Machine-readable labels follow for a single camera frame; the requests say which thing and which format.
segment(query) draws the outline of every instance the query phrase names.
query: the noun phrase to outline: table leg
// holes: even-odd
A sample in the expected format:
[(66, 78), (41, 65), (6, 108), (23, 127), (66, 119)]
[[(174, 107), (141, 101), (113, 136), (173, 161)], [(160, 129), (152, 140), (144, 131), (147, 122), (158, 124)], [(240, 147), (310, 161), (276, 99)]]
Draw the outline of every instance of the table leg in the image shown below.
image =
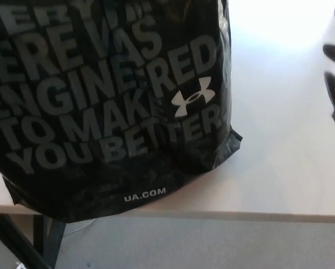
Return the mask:
[(0, 214), (0, 240), (27, 269), (52, 269), (8, 215)]

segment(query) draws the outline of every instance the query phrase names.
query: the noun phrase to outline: black plastic bag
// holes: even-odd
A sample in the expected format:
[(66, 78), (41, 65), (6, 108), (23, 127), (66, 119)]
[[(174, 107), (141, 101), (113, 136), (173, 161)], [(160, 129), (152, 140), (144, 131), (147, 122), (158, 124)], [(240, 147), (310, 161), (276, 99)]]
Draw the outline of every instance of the black plastic bag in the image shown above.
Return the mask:
[(240, 147), (220, 0), (0, 0), (0, 172), (73, 222), (176, 191)]

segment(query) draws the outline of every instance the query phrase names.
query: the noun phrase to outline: white table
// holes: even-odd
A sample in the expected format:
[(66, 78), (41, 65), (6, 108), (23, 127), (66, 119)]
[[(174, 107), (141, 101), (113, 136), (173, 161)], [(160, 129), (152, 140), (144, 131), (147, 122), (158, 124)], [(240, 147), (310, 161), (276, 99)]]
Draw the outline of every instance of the white table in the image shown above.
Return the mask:
[[(335, 221), (335, 123), (322, 53), (331, 0), (232, 0), (232, 125), (241, 150), (133, 216)], [(0, 175), (0, 213), (14, 206)]]

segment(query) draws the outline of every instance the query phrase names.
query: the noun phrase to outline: white logo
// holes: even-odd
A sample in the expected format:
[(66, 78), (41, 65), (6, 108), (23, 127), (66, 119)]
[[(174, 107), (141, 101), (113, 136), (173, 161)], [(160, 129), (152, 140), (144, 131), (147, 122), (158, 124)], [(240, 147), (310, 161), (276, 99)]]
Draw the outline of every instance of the white logo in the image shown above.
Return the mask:
[(175, 117), (186, 116), (188, 114), (186, 110), (186, 106), (196, 101), (197, 99), (199, 99), (201, 95), (203, 95), (203, 97), (205, 98), (205, 104), (207, 104), (215, 96), (215, 92), (207, 88), (210, 85), (211, 77), (199, 78), (199, 82), (200, 82), (201, 90), (198, 92), (195, 92), (193, 95), (188, 97), (186, 100), (184, 99), (181, 91), (178, 91), (178, 93), (174, 96), (171, 103), (179, 106), (178, 110), (175, 113)]

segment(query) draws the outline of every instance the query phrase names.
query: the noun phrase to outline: gray carpet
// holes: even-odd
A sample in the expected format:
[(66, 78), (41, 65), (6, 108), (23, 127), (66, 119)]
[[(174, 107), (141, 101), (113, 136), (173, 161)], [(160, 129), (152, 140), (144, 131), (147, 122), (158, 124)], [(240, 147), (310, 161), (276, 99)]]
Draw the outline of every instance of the gray carpet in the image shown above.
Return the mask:
[[(31, 237), (30, 219), (18, 222)], [(15, 269), (15, 262), (0, 242), (0, 269)], [(334, 269), (335, 224), (107, 217), (65, 237), (57, 263), (130, 268)]]

